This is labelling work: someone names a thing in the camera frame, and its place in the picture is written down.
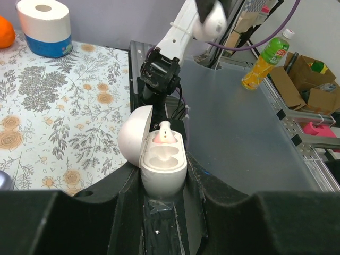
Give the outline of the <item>white earbud charging case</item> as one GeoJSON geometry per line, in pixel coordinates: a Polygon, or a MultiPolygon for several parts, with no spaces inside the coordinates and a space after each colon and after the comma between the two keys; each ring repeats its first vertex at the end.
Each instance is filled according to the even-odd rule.
{"type": "Polygon", "coordinates": [[[155,143],[159,130],[147,131],[151,123],[151,105],[135,109],[118,133],[118,147],[124,158],[141,169],[141,178],[147,195],[168,199],[184,187],[187,159],[183,137],[173,131],[177,142],[155,143]]]}

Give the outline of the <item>white clip earbud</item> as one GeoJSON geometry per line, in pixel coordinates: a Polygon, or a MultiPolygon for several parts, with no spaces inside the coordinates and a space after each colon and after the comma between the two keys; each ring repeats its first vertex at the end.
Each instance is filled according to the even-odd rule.
{"type": "Polygon", "coordinates": [[[155,143],[173,144],[177,140],[171,130],[171,124],[169,121],[162,121],[160,123],[160,129],[154,138],[155,143]]]}

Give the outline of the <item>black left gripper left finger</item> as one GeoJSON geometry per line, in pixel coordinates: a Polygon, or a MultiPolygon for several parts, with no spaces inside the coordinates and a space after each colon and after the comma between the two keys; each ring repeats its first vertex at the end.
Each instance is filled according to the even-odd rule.
{"type": "Polygon", "coordinates": [[[3,191],[1,254],[138,254],[142,207],[130,163],[74,196],[3,191]]]}

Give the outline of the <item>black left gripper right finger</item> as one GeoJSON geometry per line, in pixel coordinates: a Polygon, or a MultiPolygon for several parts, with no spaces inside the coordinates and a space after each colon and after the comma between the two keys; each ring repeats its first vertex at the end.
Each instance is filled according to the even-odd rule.
{"type": "Polygon", "coordinates": [[[339,193],[247,195],[210,174],[191,154],[186,158],[203,219],[198,254],[339,254],[339,193]]]}

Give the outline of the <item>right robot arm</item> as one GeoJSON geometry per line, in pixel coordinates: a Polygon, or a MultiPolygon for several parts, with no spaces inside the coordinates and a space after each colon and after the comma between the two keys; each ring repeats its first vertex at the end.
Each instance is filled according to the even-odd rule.
{"type": "Polygon", "coordinates": [[[180,87],[179,73],[190,42],[209,42],[226,28],[227,5],[222,1],[186,0],[166,35],[148,52],[141,66],[143,103],[164,105],[166,97],[180,87]]]}

